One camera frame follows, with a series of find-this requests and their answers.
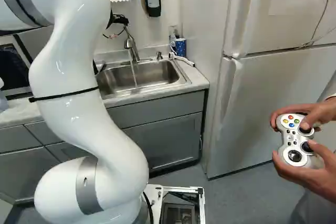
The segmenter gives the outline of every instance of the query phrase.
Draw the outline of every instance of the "sleeve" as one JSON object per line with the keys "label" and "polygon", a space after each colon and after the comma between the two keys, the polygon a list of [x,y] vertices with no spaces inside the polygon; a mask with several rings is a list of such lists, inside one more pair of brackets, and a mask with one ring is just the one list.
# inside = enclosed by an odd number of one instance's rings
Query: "sleeve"
{"label": "sleeve", "polygon": [[329,99],[329,98],[332,98],[332,97],[336,97],[336,93],[335,93],[335,94],[332,94],[332,95],[330,95],[330,96],[328,96],[327,98],[325,98],[325,101],[326,101],[327,99]]}

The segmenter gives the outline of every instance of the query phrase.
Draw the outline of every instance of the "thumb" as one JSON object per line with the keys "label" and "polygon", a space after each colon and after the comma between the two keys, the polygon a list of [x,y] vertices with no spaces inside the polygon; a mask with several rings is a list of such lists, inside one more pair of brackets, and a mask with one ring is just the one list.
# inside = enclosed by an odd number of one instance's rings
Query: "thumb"
{"label": "thumb", "polygon": [[308,140],[309,147],[323,158],[326,166],[336,161],[336,156],[324,145],[318,144],[314,140]]}
{"label": "thumb", "polygon": [[301,124],[300,127],[307,130],[309,128],[313,128],[314,124],[319,121],[319,119],[322,117],[323,111],[321,110],[313,110],[308,115],[306,115]]}

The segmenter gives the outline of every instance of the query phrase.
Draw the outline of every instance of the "white refrigerator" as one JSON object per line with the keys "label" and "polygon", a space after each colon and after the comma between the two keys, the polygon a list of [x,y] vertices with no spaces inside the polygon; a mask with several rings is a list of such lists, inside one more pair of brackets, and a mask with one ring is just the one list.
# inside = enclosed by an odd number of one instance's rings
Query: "white refrigerator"
{"label": "white refrigerator", "polygon": [[181,0],[188,57],[210,81],[208,178],[271,160],[273,110],[314,103],[336,69],[336,0]]}

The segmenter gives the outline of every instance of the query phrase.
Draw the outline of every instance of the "robotic arm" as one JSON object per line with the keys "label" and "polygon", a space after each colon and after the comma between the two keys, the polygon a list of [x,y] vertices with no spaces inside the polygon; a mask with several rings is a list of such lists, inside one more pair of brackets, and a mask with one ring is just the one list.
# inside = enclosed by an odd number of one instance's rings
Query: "robotic arm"
{"label": "robotic arm", "polygon": [[35,192],[37,211],[55,224],[135,223],[148,164],[110,119],[92,71],[110,1],[0,0],[0,10],[0,30],[55,25],[31,65],[30,86],[52,131],[98,158],[74,159],[49,170]]}

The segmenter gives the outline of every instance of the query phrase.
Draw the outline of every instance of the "hand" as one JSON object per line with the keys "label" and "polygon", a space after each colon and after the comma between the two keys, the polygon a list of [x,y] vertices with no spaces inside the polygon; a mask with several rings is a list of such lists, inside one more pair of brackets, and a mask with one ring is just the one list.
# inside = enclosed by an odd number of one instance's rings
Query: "hand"
{"label": "hand", "polygon": [[303,112],[308,114],[300,123],[300,127],[305,130],[312,128],[315,123],[325,124],[330,121],[336,121],[336,97],[331,97],[319,103],[295,104],[276,110],[271,115],[271,127],[275,131],[278,131],[276,125],[277,117],[290,112]]}
{"label": "hand", "polygon": [[336,203],[336,155],[315,141],[309,140],[308,142],[310,148],[323,158],[325,168],[311,169],[288,165],[280,159],[275,151],[272,155],[274,166],[280,177]]}

